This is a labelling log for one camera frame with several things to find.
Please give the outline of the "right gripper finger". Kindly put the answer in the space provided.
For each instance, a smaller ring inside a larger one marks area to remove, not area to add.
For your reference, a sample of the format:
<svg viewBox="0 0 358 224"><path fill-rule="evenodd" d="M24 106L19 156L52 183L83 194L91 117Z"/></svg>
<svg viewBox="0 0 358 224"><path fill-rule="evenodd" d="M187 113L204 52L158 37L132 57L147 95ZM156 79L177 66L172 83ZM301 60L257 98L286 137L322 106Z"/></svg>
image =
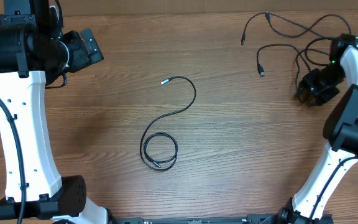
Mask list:
<svg viewBox="0 0 358 224"><path fill-rule="evenodd" d="M311 103L313 101L314 85L309 80L299 82L296 95L300 103Z"/></svg>
<svg viewBox="0 0 358 224"><path fill-rule="evenodd" d="M313 93L308 106L321 106L334 98L338 93L339 90L324 90L322 92Z"/></svg>

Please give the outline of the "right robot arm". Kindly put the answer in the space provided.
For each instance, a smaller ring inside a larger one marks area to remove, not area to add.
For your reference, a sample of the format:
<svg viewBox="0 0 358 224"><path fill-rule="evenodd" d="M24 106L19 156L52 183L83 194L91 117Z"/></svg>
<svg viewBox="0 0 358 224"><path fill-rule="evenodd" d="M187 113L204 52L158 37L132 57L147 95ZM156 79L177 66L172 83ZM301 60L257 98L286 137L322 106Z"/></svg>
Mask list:
<svg viewBox="0 0 358 224"><path fill-rule="evenodd" d="M302 188L277 214L263 223L332 223L324 208L346 172L358 162L358 36L342 34L331 39L330 63L305 75L296 88L300 101L322 105L347 83L347 91L328 116L327 140L317 164Z"/></svg>

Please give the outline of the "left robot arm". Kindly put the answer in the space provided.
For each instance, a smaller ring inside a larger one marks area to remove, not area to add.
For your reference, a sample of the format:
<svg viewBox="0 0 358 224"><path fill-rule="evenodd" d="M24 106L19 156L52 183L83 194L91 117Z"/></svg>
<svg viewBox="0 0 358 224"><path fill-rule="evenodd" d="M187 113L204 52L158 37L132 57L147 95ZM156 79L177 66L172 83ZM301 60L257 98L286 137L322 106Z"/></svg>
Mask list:
<svg viewBox="0 0 358 224"><path fill-rule="evenodd" d="M0 135L6 166L0 220L114 223L81 175L60 175L50 145L45 92L58 78L103 59L89 29L63 33L59 2L12 0L0 14Z"/></svg>

